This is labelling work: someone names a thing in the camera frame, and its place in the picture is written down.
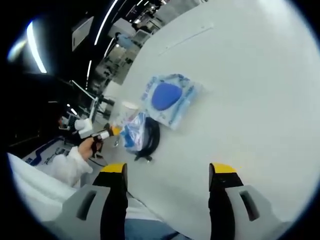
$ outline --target white sleeve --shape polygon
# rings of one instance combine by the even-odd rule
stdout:
[[[93,169],[82,158],[78,152],[78,147],[71,148],[68,156],[63,154],[57,155],[52,163],[45,168],[38,168],[42,172],[60,180],[61,182],[73,187],[84,173],[92,173]]]

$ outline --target white cloth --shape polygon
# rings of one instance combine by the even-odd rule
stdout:
[[[63,203],[77,190],[39,171],[15,155],[8,153],[17,191],[34,217],[42,221],[54,220]]]
[[[36,168],[70,187],[79,183],[82,174],[93,172],[92,167],[78,152],[77,146],[71,148],[68,156],[57,155],[50,164],[39,165]]]

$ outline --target white table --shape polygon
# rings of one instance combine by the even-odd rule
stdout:
[[[154,161],[110,153],[128,163],[130,193],[177,231],[209,239],[209,163],[225,163],[294,221],[320,173],[320,56],[299,15],[284,1],[201,4],[146,42],[120,99],[140,104],[152,75],[172,73],[206,94],[178,130],[161,127]]]

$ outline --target white tabletop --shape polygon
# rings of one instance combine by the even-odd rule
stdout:
[[[285,1],[201,4],[146,42],[119,98],[139,105],[151,76],[172,73],[206,93],[177,130],[161,126],[152,162],[112,153],[128,163],[129,192],[177,231],[209,239],[209,163],[224,163],[294,221],[320,173],[320,55],[302,18]]]

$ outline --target person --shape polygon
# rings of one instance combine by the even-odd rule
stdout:
[[[141,25],[140,23],[132,23],[131,26],[134,28],[136,32],[138,32],[139,30],[142,30],[148,34],[152,34],[152,31],[150,31],[147,26]]]
[[[57,155],[50,164],[42,164],[37,169],[70,187],[80,187],[80,177],[93,172],[87,163],[93,155],[92,144],[96,144],[97,150],[102,146],[100,142],[95,143],[93,137],[89,137],[79,146],[71,148],[67,156]]]
[[[124,33],[115,33],[115,39],[121,47],[127,50],[130,49],[133,45],[135,45],[134,41]]]

